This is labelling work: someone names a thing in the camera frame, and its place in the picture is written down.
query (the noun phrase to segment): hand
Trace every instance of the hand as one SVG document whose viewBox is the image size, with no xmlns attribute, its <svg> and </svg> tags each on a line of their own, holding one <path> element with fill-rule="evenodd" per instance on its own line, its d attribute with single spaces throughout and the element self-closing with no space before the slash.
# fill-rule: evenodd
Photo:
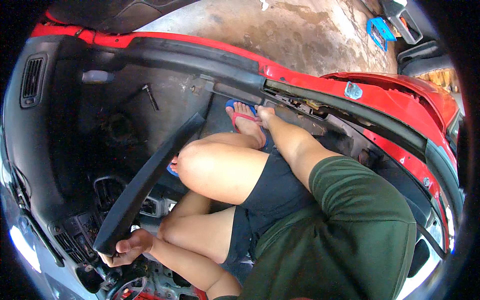
<svg viewBox="0 0 480 300">
<path fill-rule="evenodd" d="M 255 109 L 257 110 L 257 118 L 260 122 L 259 125 L 268 129 L 268 120 L 275 115 L 275 110 L 261 105 L 255 105 Z"/>
<path fill-rule="evenodd" d="M 153 244 L 153 235 L 145 229 L 137 229 L 132 232 L 128 240 L 121 240 L 116 245 L 117 256 L 108 257 L 98 253 L 100 258 L 109 267 L 118 267 L 124 264 L 131 264 L 135 258 L 144 252 L 150 252 Z"/>
</svg>

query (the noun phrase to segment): stained concrete floor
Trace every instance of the stained concrete floor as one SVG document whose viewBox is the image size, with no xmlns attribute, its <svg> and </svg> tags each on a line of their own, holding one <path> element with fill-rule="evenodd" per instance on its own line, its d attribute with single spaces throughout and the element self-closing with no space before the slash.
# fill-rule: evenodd
<svg viewBox="0 0 480 300">
<path fill-rule="evenodd" d="M 383 52 L 366 33 L 373 15 L 360 0 L 202 0 L 139 31 L 200 36 L 262 55 L 292 70 L 396 73 L 393 44 Z"/>
</svg>

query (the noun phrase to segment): toe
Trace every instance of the toe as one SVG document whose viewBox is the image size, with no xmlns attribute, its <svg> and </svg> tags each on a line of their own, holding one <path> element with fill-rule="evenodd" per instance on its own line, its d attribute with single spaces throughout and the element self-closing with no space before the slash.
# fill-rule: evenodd
<svg viewBox="0 0 480 300">
<path fill-rule="evenodd" d="M 227 112 L 227 115 L 230 117 L 230 119 L 233 118 L 233 113 L 234 113 L 235 111 L 233 110 L 232 107 L 227 106 L 227 107 L 225 108 L 225 111 Z"/>
</svg>

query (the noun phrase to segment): car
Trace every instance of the car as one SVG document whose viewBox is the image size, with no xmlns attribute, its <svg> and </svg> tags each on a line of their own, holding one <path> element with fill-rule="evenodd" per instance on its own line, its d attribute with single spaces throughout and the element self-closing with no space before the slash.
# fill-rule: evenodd
<svg viewBox="0 0 480 300">
<path fill-rule="evenodd" d="M 157 231 L 186 192 L 167 165 L 188 141 L 232 129 L 230 98 L 275 107 L 397 187 L 418 228 L 399 299 L 434 280 L 456 250 L 465 199 L 465 153 L 450 136 L 460 128 L 461 144 L 462 124 L 446 91 L 398 74 L 314 77 L 205 38 L 133 32 L 151 21 L 139 12 L 161 12 L 120 2 L 115 18 L 96 24 L 51 7 L 2 104 L 2 209 L 54 297 L 205 299 L 153 257 L 109 268 L 96 251 L 113 255 L 135 228 Z"/>
</svg>

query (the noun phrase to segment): bare thigh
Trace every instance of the bare thigh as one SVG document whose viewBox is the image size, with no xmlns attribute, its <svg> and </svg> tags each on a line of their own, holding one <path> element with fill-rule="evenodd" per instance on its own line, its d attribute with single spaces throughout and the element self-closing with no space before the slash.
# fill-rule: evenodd
<svg viewBox="0 0 480 300">
<path fill-rule="evenodd" d="M 242 134 L 223 134 L 235 140 L 239 136 Z M 180 152 L 178 174 L 190 190 L 210 199 L 239 205 L 252 192 L 267 159 L 267 153 L 251 148 L 198 140 Z"/>
<path fill-rule="evenodd" d="M 173 218 L 168 221 L 163 238 L 221 264 L 230 248 L 234 214 L 235 206 L 209 215 Z"/>
</svg>

